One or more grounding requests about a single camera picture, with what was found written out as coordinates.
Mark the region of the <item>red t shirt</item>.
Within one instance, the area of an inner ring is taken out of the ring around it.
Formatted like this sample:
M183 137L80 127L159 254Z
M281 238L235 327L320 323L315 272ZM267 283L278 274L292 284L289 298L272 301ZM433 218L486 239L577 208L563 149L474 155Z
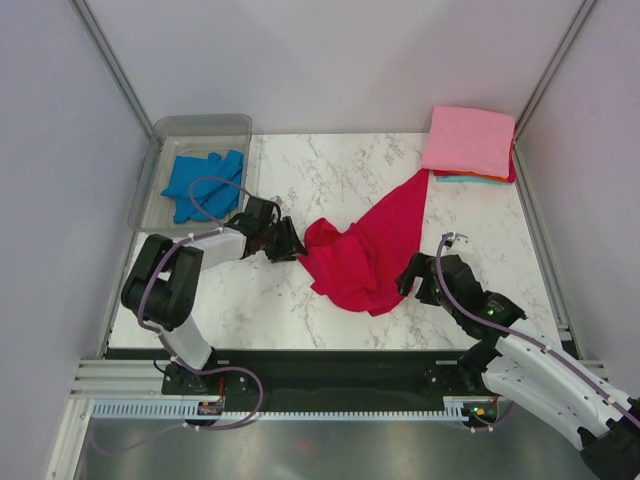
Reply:
M428 183L429 172L419 170L344 232L325 218L312 223L299 258L311 289L349 312L393 310L402 300L396 278L421 245Z

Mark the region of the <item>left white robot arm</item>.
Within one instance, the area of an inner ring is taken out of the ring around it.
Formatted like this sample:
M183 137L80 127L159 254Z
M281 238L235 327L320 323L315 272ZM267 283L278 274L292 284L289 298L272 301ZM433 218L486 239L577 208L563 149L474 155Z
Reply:
M272 263L308 254L292 219L270 200L252 197L245 209L211 231L174 240L151 234L125 280L121 304L139 326L158 336L173 362L184 367L185 382L208 393L219 382L215 350L192 316L203 271L262 252Z

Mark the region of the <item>clear plastic bin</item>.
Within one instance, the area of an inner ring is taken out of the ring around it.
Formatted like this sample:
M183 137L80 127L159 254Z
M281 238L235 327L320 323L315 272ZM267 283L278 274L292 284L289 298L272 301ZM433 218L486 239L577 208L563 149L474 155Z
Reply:
M259 168L249 159L252 119L246 114L179 115L154 126L137 181L128 223L132 230L177 237L213 227L210 222L173 222L175 202L161 195L168 186L178 156L205 160L209 154L243 154L241 185L257 189Z

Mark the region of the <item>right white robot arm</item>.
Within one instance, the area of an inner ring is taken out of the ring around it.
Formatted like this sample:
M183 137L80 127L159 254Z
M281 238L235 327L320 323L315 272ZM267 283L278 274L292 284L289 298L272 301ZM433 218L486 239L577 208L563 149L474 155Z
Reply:
M476 344L458 381L508 399L565 437L600 479L639 476L639 401L549 340L506 296L485 290L457 255L416 252L397 277L400 295L439 306Z

